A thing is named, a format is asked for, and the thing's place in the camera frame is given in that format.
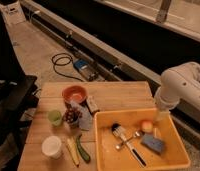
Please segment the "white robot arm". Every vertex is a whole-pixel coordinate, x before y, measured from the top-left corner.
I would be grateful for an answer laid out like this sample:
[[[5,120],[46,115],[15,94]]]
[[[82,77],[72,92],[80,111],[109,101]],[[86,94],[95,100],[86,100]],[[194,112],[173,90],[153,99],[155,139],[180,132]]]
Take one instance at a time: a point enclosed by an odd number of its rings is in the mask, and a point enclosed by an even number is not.
[[[183,99],[200,111],[200,64],[186,62],[162,72],[161,85],[154,95],[157,108],[174,109]]]

